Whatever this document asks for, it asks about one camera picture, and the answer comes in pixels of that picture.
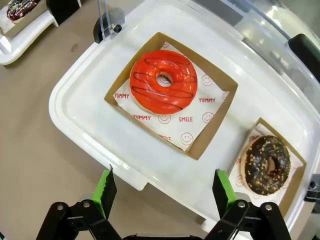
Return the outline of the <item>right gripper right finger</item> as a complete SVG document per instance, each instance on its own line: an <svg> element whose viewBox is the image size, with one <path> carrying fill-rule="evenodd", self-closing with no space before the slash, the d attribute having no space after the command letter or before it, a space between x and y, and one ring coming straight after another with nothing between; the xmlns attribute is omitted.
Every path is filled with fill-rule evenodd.
<svg viewBox="0 0 320 240"><path fill-rule="evenodd" d="M291 236L274 202L259 207L238 199L224 170L216 169L212 192L220 220L211 229L206 240L230 240L239 232L248 232L254 240L290 240Z"/></svg>

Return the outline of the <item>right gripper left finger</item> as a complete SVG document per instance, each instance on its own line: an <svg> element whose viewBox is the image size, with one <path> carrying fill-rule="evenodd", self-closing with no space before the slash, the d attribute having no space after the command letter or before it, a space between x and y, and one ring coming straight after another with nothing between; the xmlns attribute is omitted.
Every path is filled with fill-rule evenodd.
<svg viewBox="0 0 320 240"><path fill-rule="evenodd" d="M95 240L120 240L109 222L117 194L113 168L105 170L90 199L69 206L65 202L53 203L41 225L38 240L75 240L79 232L89 231Z"/></svg>

